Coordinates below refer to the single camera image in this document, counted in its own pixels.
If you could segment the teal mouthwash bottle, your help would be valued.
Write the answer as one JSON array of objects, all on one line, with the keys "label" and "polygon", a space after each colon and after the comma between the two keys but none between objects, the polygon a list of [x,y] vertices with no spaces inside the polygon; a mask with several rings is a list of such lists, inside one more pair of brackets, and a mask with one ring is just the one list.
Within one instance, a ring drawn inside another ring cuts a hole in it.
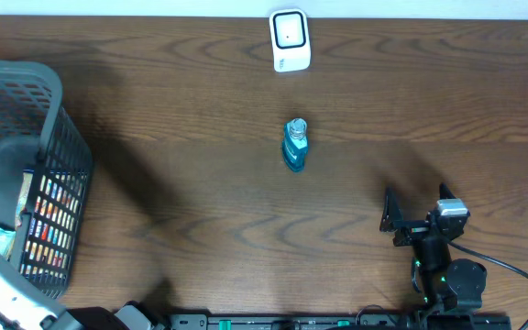
[{"label": "teal mouthwash bottle", "polygon": [[291,171],[300,172],[304,169],[308,148],[306,121],[294,118],[287,122],[283,128],[281,150],[283,159]]}]

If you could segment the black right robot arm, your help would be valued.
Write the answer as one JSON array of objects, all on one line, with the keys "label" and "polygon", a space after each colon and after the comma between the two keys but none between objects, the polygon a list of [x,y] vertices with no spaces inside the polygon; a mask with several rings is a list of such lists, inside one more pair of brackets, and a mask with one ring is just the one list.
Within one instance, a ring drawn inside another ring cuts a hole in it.
[{"label": "black right robot arm", "polygon": [[395,247],[412,248],[412,286],[424,295],[431,314],[469,313],[482,306],[486,268],[471,259],[453,259],[449,251],[469,217],[464,202],[443,183],[423,220],[404,219],[393,190],[385,191],[379,230],[394,235]]}]

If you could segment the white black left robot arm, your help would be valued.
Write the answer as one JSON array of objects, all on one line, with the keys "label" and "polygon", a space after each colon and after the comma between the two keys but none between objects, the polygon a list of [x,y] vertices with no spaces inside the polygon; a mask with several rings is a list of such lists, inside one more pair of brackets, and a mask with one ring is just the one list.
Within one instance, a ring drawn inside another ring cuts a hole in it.
[{"label": "white black left robot arm", "polygon": [[151,311],[143,302],[129,301],[115,312],[102,307],[70,309],[69,314],[85,329],[157,330],[171,329],[171,321]]}]

